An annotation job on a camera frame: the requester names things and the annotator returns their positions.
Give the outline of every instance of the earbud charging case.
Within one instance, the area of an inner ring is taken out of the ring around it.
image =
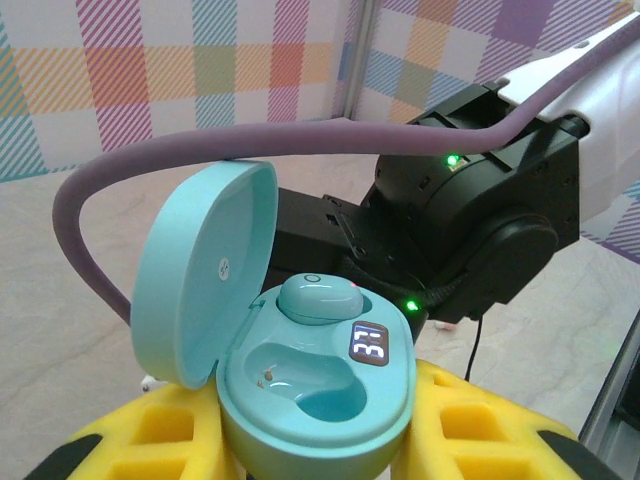
[[[267,162],[218,162],[172,193],[139,265],[136,358],[148,374],[189,389],[215,375],[226,440],[258,480],[373,479],[411,418],[411,332],[394,305],[367,290],[362,315],[322,326],[286,317],[281,287],[260,294],[277,207]],[[352,358],[356,322],[389,332],[385,365]]]

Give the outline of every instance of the charging case lid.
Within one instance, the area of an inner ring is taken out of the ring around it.
[[[217,162],[170,195],[131,304],[133,348],[148,374],[190,389],[208,382],[260,295],[277,211],[268,162]]]

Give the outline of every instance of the floor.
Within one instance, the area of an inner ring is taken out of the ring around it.
[[[281,186],[357,201],[375,158],[279,158]],[[198,168],[129,180],[82,217],[88,245],[131,292],[155,213]],[[65,174],[0,186],[0,478],[17,480],[69,434],[140,394],[129,330],[76,276],[55,242]],[[581,240],[509,306],[485,318],[472,381],[579,431],[640,307],[640,266]],[[424,329],[418,356],[462,375],[475,335]]]

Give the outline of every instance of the yellow foam holder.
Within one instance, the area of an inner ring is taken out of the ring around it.
[[[416,407],[393,480],[579,480],[537,433],[575,439],[566,427],[417,365]],[[213,382],[145,394],[70,438],[103,437],[68,480],[241,480],[220,413]]]

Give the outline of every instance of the pastel plaid wall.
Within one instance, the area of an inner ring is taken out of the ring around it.
[[[628,15],[630,3],[383,0],[356,118],[406,122],[470,83],[602,30]],[[640,263],[640,182],[586,222],[583,234]]]
[[[328,118],[351,0],[0,0],[0,182],[181,130]]]

